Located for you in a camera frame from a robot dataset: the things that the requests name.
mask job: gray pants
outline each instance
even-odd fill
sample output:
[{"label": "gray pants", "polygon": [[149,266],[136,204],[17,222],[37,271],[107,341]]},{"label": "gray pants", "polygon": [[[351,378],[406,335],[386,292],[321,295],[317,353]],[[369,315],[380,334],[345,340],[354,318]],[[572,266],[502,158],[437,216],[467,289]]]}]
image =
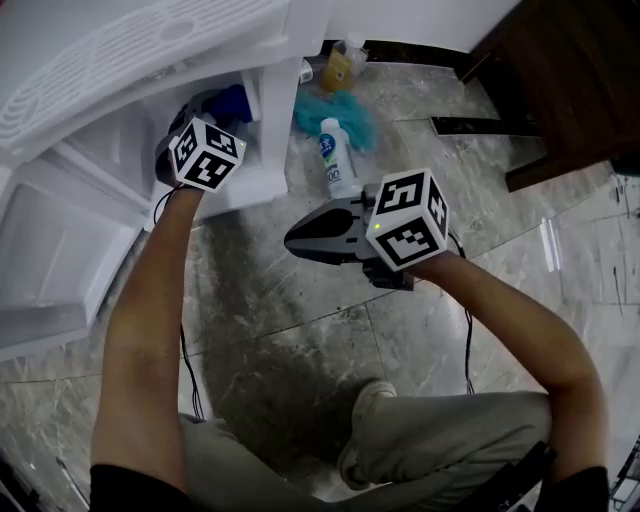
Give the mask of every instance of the gray pants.
[{"label": "gray pants", "polygon": [[381,399],[353,436],[358,473],[389,485],[339,503],[325,503],[279,477],[223,422],[183,421],[183,437],[190,495],[205,510],[443,511],[546,442],[550,428],[548,400],[540,393]]}]

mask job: person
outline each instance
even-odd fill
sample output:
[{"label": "person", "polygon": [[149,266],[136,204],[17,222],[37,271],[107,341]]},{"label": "person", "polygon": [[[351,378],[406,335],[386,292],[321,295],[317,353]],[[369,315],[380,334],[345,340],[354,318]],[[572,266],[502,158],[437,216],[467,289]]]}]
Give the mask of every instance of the person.
[{"label": "person", "polygon": [[202,192],[178,189],[113,310],[91,450],[91,510],[455,510],[539,442],[556,453],[537,510],[607,510],[607,413],[594,365],[554,313],[445,252],[411,273],[482,322],[546,390],[397,396],[367,384],[339,458],[354,489],[325,503],[280,478],[225,429],[177,410],[185,258]]}]

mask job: black wire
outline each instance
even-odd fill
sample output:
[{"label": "black wire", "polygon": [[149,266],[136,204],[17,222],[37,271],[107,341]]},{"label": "black wire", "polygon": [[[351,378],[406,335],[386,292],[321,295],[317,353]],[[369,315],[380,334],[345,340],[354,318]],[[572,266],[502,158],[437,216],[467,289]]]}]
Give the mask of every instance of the black wire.
[{"label": "black wire", "polygon": [[[458,249],[458,254],[462,256],[465,260],[467,259],[467,255],[464,252],[464,248],[462,244],[458,241],[458,239],[453,235],[451,231],[449,231],[449,237],[453,240],[453,243],[456,244],[456,248]],[[476,390],[473,387],[473,382],[471,382],[471,375],[469,375],[469,363],[471,361],[471,337],[473,336],[473,316],[469,312],[468,309],[465,308],[464,316],[467,319],[468,329],[467,329],[467,342],[465,345],[464,351],[464,378],[467,381],[467,394],[473,395]]]},{"label": "black wire", "polygon": [[[158,202],[156,203],[156,207],[153,210],[154,226],[158,223],[158,208],[160,208],[162,202],[165,201],[168,203],[173,194],[175,194],[182,187],[183,185],[179,183],[158,200]],[[193,368],[191,367],[191,361],[189,361],[189,354],[187,354],[187,342],[185,340],[182,322],[180,322],[180,345],[182,347],[182,357],[184,358],[184,364],[187,366],[187,370],[189,370],[189,375],[191,376],[191,385],[193,389],[191,393],[191,405],[193,406],[193,412],[195,413],[196,418],[203,420],[204,410],[202,409],[202,401],[200,400],[200,391],[198,389],[198,383],[196,382],[196,376],[193,373]]]}]

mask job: black shirt sleeve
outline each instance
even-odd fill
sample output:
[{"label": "black shirt sleeve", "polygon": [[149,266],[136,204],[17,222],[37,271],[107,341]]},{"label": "black shirt sleeve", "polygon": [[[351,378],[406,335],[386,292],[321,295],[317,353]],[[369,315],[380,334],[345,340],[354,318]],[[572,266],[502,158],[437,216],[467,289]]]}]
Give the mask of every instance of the black shirt sleeve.
[{"label": "black shirt sleeve", "polygon": [[91,468],[91,512],[171,510],[191,511],[189,498],[175,487],[130,469],[96,465]]},{"label": "black shirt sleeve", "polygon": [[609,479],[603,467],[589,468],[543,489],[536,512],[609,510]]}]

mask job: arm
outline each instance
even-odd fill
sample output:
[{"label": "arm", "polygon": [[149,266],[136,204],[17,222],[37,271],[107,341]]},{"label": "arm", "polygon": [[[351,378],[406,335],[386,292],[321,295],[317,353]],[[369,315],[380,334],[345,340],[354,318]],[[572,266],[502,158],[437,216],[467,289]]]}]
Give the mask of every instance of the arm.
[{"label": "arm", "polygon": [[104,349],[91,463],[186,490],[178,420],[184,265],[202,192],[176,192],[116,303]]},{"label": "arm", "polygon": [[606,465],[602,385],[582,342],[563,320],[451,252],[419,263],[411,272],[467,308],[549,393],[550,446],[558,457],[547,483]]}]

